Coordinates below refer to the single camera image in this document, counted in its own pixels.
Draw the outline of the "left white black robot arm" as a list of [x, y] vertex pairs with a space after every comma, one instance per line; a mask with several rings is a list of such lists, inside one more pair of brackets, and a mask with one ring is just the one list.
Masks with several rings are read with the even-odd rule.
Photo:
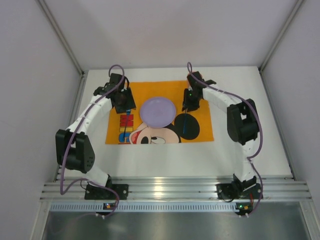
[[110, 176], [95, 164], [95, 152], [89, 134], [111, 111], [127, 114], [136, 108], [128, 78], [122, 73], [110, 73], [109, 82], [98, 87], [88, 106], [67, 128], [55, 134], [56, 159], [61, 166], [61, 178], [65, 170], [79, 171], [84, 174], [82, 181], [92, 186], [107, 187]]

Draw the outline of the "orange Mickey Mouse cloth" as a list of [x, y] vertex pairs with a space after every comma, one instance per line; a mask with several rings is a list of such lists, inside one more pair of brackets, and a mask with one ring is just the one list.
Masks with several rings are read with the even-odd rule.
[[[200, 101], [200, 108], [187, 112], [186, 131], [183, 134], [184, 114], [182, 103], [187, 81], [133, 82], [130, 84], [136, 109], [131, 110], [126, 128], [126, 114], [111, 110], [105, 144], [139, 145], [139, 144], [177, 144], [212, 142], [214, 140], [209, 103]], [[153, 97], [164, 97], [173, 102], [176, 115], [171, 124], [162, 128], [147, 126], [140, 118], [143, 103]]]

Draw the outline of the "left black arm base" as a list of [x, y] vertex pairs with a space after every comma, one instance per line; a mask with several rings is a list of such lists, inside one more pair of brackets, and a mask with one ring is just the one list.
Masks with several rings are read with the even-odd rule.
[[[111, 189], [117, 193], [119, 200], [126, 200], [129, 194], [128, 184], [113, 184]], [[88, 184], [86, 186], [85, 200], [116, 200], [116, 195], [110, 190]]]

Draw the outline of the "lilac plastic plate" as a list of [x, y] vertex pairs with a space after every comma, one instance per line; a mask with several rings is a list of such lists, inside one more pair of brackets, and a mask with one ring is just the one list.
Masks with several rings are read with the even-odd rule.
[[161, 96], [149, 98], [139, 110], [142, 122], [151, 128], [168, 126], [175, 119], [176, 113], [174, 103], [170, 99]]

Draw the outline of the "blue plastic spoon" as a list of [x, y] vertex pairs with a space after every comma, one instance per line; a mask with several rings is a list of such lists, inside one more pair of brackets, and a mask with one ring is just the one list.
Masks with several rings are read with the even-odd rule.
[[187, 124], [187, 109], [184, 111], [184, 120], [183, 120], [183, 134], [186, 133], [186, 124]]

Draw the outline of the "blue plastic fork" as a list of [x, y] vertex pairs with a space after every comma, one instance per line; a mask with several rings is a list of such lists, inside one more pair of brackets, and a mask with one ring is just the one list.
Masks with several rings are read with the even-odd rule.
[[124, 132], [123, 132], [123, 140], [125, 140], [126, 137], [126, 132], [127, 132], [127, 126], [128, 126], [128, 121], [129, 121], [129, 115], [131, 114], [131, 110], [126, 111], [126, 119], [125, 119], [125, 126], [124, 126]]

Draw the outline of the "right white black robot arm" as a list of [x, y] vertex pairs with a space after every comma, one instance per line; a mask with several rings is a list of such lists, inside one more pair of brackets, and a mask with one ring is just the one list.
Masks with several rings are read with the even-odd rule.
[[253, 167], [262, 148], [261, 124], [252, 99], [244, 99], [224, 91], [213, 80], [205, 81], [198, 71], [187, 75], [188, 87], [183, 92], [182, 111], [193, 112], [200, 108], [200, 101], [218, 107], [226, 114], [226, 130], [233, 141], [233, 176], [241, 184], [254, 185], [258, 174]]

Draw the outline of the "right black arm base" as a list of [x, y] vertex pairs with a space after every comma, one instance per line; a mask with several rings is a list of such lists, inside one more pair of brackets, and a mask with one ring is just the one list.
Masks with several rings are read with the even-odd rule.
[[258, 200], [262, 190], [260, 184], [254, 184], [244, 188], [242, 185], [233, 183], [219, 183], [216, 185], [219, 200]]

